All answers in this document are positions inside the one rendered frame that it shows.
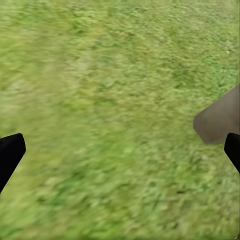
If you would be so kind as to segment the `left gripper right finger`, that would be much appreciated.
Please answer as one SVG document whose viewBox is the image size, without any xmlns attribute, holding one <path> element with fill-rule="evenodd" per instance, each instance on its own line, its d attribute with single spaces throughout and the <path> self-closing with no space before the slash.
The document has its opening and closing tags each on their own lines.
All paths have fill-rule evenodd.
<svg viewBox="0 0 240 240">
<path fill-rule="evenodd" d="M 228 133 L 224 151 L 240 173 L 240 135 Z"/>
</svg>

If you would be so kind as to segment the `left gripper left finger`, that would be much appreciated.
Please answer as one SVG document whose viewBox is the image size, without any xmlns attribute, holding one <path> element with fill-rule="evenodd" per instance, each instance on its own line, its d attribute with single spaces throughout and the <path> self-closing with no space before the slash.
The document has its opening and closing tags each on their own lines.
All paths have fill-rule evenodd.
<svg viewBox="0 0 240 240">
<path fill-rule="evenodd" d="M 26 152 L 22 133 L 0 138 L 0 193 Z"/>
</svg>

